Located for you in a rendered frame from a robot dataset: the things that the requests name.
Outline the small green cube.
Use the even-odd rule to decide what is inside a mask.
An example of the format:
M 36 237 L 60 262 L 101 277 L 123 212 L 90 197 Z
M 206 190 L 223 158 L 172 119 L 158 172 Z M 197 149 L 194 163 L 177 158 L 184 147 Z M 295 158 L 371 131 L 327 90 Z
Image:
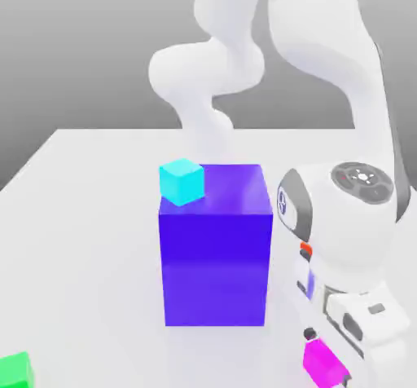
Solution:
M 0 358 L 0 388 L 34 388 L 34 373 L 27 352 Z

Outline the small magenta cube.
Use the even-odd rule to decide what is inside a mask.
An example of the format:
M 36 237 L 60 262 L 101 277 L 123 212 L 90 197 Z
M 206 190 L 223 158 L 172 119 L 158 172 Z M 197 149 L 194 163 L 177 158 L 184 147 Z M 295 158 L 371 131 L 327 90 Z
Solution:
M 348 369 L 320 339 L 305 344 L 303 366 L 318 388 L 340 387 Z

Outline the small cyan cube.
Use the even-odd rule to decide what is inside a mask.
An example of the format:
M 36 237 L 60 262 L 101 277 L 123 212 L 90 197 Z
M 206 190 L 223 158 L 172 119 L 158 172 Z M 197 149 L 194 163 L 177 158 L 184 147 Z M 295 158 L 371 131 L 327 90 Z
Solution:
M 183 206 L 204 197 L 204 168 L 182 158 L 159 167 L 160 194 Z

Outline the large purple box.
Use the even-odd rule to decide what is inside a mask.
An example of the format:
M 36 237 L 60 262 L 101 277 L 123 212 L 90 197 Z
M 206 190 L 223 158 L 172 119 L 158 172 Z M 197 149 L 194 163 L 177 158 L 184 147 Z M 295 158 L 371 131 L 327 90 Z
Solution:
M 205 165 L 205 196 L 162 199 L 160 256 L 168 326 L 262 326 L 273 210 L 259 165 Z

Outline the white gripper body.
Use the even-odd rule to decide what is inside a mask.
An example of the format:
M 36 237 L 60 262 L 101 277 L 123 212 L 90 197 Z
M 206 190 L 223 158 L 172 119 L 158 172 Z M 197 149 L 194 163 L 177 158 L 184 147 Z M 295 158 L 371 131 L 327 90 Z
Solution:
M 334 317 L 322 307 L 317 309 L 317 314 L 322 338 L 349 371 L 350 379 L 345 388 L 371 388 L 369 350 L 358 319 L 347 311 Z

